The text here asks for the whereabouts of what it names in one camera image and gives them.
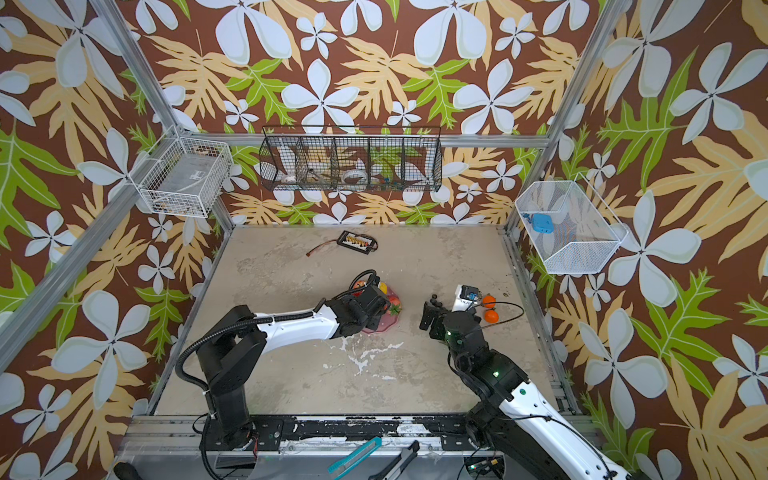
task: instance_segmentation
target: floral wallpaper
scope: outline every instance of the floral wallpaper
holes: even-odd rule
[[[160,133],[86,0],[0,0],[0,330]],[[137,205],[0,373],[0,478],[103,478],[220,243]]]
[[[649,478],[768,478],[767,18],[635,2],[545,172],[584,174],[631,233],[583,276],[520,239],[604,452]]]
[[[603,1],[118,2],[179,122],[536,134]]]
[[[442,134],[545,134],[604,5],[142,0],[119,6],[189,131],[256,133],[276,125],[319,134],[329,124],[349,133],[374,126],[385,133],[397,127],[435,134],[440,127]],[[381,194],[270,192],[260,186],[258,152],[258,146],[233,148],[237,165],[224,200],[236,223],[501,224],[537,153],[448,149],[438,192]]]

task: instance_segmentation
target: black wire basket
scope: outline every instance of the black wire basket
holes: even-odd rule
[[[259,150],[263,186],[268,190],[435,192],[440,188],[439,128],[344,128],[354,128],[355,133],[336,125],[322,126],[325,133],[321,134],[264,127]]]

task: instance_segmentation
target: blue toy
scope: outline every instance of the blue toy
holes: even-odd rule
[[[539,233],[553,233],[554,225],[552,225],[552,217],[544,214],[523,214],[523,217],[533,225],[534,232]]]

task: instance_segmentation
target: white paint stain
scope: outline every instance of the white paint stain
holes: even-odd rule
[[[368,366],[368,360],[366,360],[365,362],[360,362],[358,359],[356,359],[351,355],[349,356],[349,359],[352,360],[355,363],[355,365],[357,365],[357,368],[359,369],[359,371],[355,374],[355,376],[361,375],[362,370]]]
[[[401,423],[397,426],[397,432],[399,435],[415,435],[418,433],[427,433],[430,431],[421,423]]]
[[[359,370],[355,374],[355,376],[361,375],[362,371],[368,366],[368,360],[369,359],[373,360],[376,357],[375,355],[371,355],[372,353],[384,353],[387,350],[398,349],[398,348],[400,348],[402,346],[403,343],[405,343],[405,342],[400,342],[397,345],[393,345],[393,344],[390,343],[389,346],[387,346],[385,349],[366,350],[365,352],[362,353],[362,355],[360,356],[359,359],[356,358],[357,354],[355,352],[355,346],[352,345],[352,355],[350,355],[348,357],[349,357],[350,360],[352,360],[355,363],[355,365],[357,365],[357,368]]]
[[[366,350],[365,352],[362,353],[362,355],[360,356],[360,359],[362,360],[362,359],[366,358],[371,353],[384,353],[387,350],[398,349],[398,348],[400,348],[402,346],[403,343],[405,343],[405,342],[400,342],[397,345],[393,345],[393,344],[390,343],[389,346],[386,347],[385,349]]]

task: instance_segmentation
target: black cable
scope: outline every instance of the black cable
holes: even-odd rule
[[[203,467],[205,467],[205,471],[208,472],[208,475],[210,475],[210,477],[214,480],[224,480],[214,471],[213,467],[210,466],[210,462],[208,461],[208,452],[205,450],[205,439],[208,437],[209,425],[210,416],[206,417],[205,419],[205,425],[203,425],[203,433],[200,437],[200,455],[203,457]]]
[[[579,433],[576,429],[571,427],[569,424],[565,422],[561,422],[558,419],[553,419],[549,415],[528,415],[525,417],[517,417],[517,418],[512,418],[512,417],[501,418],[501,420],[511,420],[513,422],[517,422],[518,420],[527,420],[527,419],[544,419],[547,422],[555,422],[564,426],[566,429],[570,430],[574,435],[576,435],[582,442],[584,442],[587,445],[587,447],[589,447],[592,450],[592,452],[594,452],[594,455],[600,459],[603,466],[605,467],[605,475],[603,476],[603,478],[605,478],[606,480],[609,480],[610,478],[614,477],[613,475],[611,475],[611,469],[608,468],[608,463],[606,463],[605,458],[603,458],[603,455],[600,454],[600,452],[594,447],[594,445],[592,445],[589,442],[589,440],[585,439],[581,433]]]
[[[368,280],[366,281],[366,284],[355,288],[355,283],[357,283],[357,280],[360,280],[365,275],[368,275]],[[355,277],[354,280],[352,280],[352,283],[349,284],[349,290],[347,290],[346,292],[339,293],[338,295],[334,296],[331,300],[338,300],[339,298],[345,295],[362,292],[368,285],[370,285],[373,282],[374,278],[377,278],[375,270],[366,270],[364,272],[361,272],[360,274],[358,274],[358,276]]]
[[[203,432],[202,432],[201,430],[198,430],[198,429],[197,429],[197,428],[196,428],[194,425],[195,425],[197,422],[199,422],[199,421],[200,421],[200,419],[202,419],[202,418],[203,418],[204,416],[206,416],[206,415],[208,415],[208,414],[207,414],[207,413],[204,413],[203,415],[200,415],[199,417],[197,417],[197,418],[194,420],[194,422],[192,422],[192,430],[193,430],[195,433],[197,433],[198,435],[203,435]]]
[[[476,448],[475,451],[469,456],[469,460],[472,460],[472,457],[477,455],[477,452],[480,452],[480,447]],[[458,480],[458,477],[462,476],[462,470],[464,470],[465,468],[467,468],[467,461],[466,460],[464,460],[464,465],[462,465],[458,469],[458,474],[456,474],[456,480]]]
[[[501,325],[501,324],[503,324],[503,323],[508,323],[508,322],[511,322],[512,320],[517,320],[517,319],[518,319],[518,318],[520,318],[521,316],[525,315],[525,309],[524,309],[522,306],[518,305],[517,303],[512,303],[512,302],[487,302],[487,303],[481,303],[481,304],[479,304],[479,305],[477,305],[477,306],[487,306],[487,305],[493,305],[493,306],[495,306],[495,304],[496,304],[496,303],[501,303],[501,304],[504,304],[504,305],[513,305],[513,306],[516,306],[516,307],[518,307],[518,308],[520,309],[520,314],[519,314],[519,315],[517,315],[517,316],[513,316],[511,319],[506,319],[506,320],[504,320],[504,321],[501,321],[501,322],[496,322],[496,323],[492,323],[492,324],[490,324],[490,325],[481,326],[481,327],[480,327],[480,330],[483,330],[483,329],[487,329],[487,328],[491,328],[492,326],[496,326],[496,325]]]
[[[180,379],[184,380],[185,382],[193,383],[194,385],[199,386],[203,390],[203,392],[207,392],[208,384],[205,383],[205,381],[198,379],[196,376],[192,376],[184,371],[184,363],[187,361],[187,358],[189,358],[205,343],[208,343],[211,340],[215,340],[216,338],[224,335],[225,333],[237,332],[239,330],[248,329],[250,327],[253,327],[256,325],[262,325],[264,323],[285,322],[288,320],[299,320],[303,318],[309,318],[312,315],[314,315],[314,312],[310,310],[309,312],[290,313],[287,315],[259,316],[249,320],[242,320],[232,325],[225,326],[222,329],[218,329],[215,332],[208,333],[203,338],[197,340],[196,342],[192,343],[192,345],[188,346],[187,349],[185,349],[181,353],[181,355],[179,355],[179,360],[176,361],[176,367],[175,367],[176,375]]]

